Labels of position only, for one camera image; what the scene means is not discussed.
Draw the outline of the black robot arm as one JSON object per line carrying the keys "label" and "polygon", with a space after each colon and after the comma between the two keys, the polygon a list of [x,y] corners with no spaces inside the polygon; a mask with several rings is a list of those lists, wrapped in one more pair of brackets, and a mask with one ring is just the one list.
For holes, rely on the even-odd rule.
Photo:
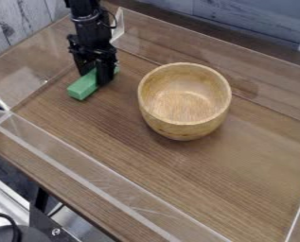
{"label": "black robot arm", "polygon": [[117,48],[112,45],[112,30],[118,24],[110,24],[112,12],[102,6],[101,0],[65,0],[70,8],[76,33],[68,35],[69,53],[73,55],[80,73],[85,76],[96,70],[100,86],[114,79],[117,67]]}

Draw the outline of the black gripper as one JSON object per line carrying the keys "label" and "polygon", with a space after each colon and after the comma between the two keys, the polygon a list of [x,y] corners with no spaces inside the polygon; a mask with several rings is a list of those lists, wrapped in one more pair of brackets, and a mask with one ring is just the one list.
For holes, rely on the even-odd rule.
{"label": "black gripper", "polygon": [[85,76],[97,67],[97,80],[105,86],[114,78],[117,50],[110,44],[112,29],[106,17],[82,19],[73,17],[76,34],[68,36],[69,52],[73,54],[80,74]]}

